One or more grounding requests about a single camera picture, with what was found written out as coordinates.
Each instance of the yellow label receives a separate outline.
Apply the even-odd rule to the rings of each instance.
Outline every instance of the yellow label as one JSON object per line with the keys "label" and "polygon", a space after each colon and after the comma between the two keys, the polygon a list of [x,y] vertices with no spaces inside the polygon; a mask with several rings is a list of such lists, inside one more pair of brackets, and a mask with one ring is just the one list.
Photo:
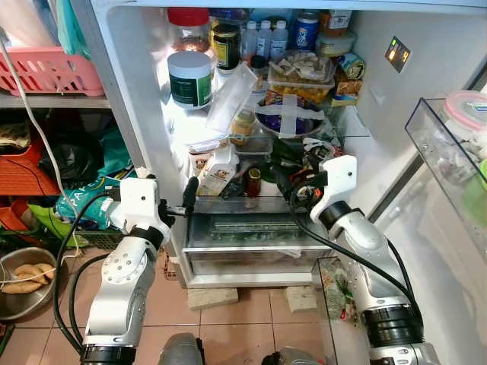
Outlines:
{"label": "yellow label", "polygon": [[228,44],[215,41],[215,52],[218,66],[228,67]]}

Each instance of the pink lid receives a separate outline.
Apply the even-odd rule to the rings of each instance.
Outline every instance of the pink lid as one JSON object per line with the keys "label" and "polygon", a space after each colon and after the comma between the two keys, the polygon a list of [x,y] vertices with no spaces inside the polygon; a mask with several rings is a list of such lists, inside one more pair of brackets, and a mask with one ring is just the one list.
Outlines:
{"label": "pink lid", "polygon": [[478,91],[457,91],[448,95],[444,109],[455,122],[473,131],[487,126],[487,95]]}

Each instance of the metal bowl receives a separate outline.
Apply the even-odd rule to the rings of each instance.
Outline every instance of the metal bowl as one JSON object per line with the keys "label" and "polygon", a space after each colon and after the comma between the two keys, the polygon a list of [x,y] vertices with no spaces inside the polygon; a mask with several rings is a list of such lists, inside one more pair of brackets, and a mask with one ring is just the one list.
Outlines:
{"label": "metal bowl", "polygon": [[[53,254],[38,247],[27,247],[13,251],[0,259],[5,270],[5,278],[0,269],[2,280],[14,280],[14,270],[23,264],[46,263],[56,266],[56,259]],[[67,278],[68,266],[66,263],[61,267],[61,278]],[[0,293],[0,321],[12,321],[27,316],[45,306],[53,297],[53,285],[43,285],[38,290],[29,294],[4,294]]]}

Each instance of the open refrigerator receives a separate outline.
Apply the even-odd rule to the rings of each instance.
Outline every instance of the open refrigerator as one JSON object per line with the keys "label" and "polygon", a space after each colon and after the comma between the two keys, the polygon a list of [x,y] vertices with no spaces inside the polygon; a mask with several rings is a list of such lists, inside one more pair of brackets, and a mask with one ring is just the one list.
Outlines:
{"label": "open refrigerator", "polygon": [[[170,130],[174,123],[187,120],[174,121],[177,112],[162,101],[158,81],[158,65],[166,57],[158,50],[168,42],[165,7],[173,4],[164,0],[72,4],[135,166],[154,173],[161,197],[178,205],[185,157],[171,147]],[[177,5],[221,6],[210,0]],[[225,6],[275,5],[248,0]],[[470,88],[485,72],[487,4],[286,0],[280,6],[354,10],[349,29],[358,36],[353,52],[367,64],[364,84],[357,106],[329,114],[344,151],[358,159],[357,188],[349,205],[376,221],[400,251],[425,311],[426,338],[438,346],[441,363],[482,363],[487,358],[487,303],[485,283],[479,279],[487,274],[487,233],[481,224],[469,223],[461,199],[455,198],[457,192],[445,187],[441,174],[434,171],[434,158],[422,151],[421,138],[444,132],[444,125],[438,121],[441,101],[419,104],[419,100],[441,99]],[[410,50],[401,72],[384,56],[394,37]],[[419,167],[422,159],[431,170],[424,164]],[[314,263],[333,253],[300,237],[288,224],[287,211],[279,194],[226,200],[199,197],[195,206],[199,219],[177,220],[168,247],[181,284],[249,287],[316,282]],[[284,227],[282,231],[260,231],[252,240],[225,238],[228,227],[239,226],[252,236],[255,226],[275,222]],[[367,363],[366,345],[360,345],[364,339],[356,328],[339,322],[323,328],[328,334],[325,345],[333,352],[330,358]],[[344,338],[354,338],[354,346]]]}

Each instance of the green label jar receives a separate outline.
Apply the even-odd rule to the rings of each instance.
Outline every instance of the green label jar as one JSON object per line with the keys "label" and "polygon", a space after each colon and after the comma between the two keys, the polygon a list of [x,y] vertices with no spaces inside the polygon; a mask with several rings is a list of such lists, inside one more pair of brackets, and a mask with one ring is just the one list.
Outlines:
{"label": "green label jar", "polygon": [[176,105],[200,109],[212,98],[212,60],[200,52],[174,53],[167,59],[170,91]]}

